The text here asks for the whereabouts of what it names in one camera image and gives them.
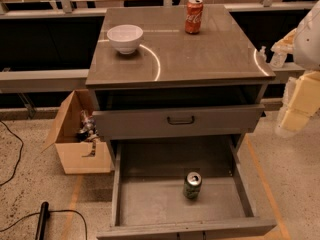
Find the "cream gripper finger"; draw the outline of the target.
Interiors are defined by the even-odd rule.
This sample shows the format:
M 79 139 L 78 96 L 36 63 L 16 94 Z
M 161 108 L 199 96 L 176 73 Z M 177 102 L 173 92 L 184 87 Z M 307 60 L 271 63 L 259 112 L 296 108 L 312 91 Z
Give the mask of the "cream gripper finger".
M 294 50 L 294 37 L 296 29 L 291 30 L 282 39 L 275 42 L 271 47 L 274 53 L 278 54 L 292 54 Z
M 288 138 L 300 132 L 320 109 L 320 72 L 290 77 L 285 86 L 275 133 Z

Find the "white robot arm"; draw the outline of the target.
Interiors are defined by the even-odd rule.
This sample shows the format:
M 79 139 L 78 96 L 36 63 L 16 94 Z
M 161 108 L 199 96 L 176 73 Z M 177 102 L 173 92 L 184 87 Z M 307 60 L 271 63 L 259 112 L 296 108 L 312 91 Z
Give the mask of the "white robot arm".
M 320 1 L 271 50 L 272 66 L 281 68 L 282 56 L 292 54 L 294 63 L 305 70 L 299 78 L 288 79 L 277 117 L 276 134 L 291 137 L 320 109 Z

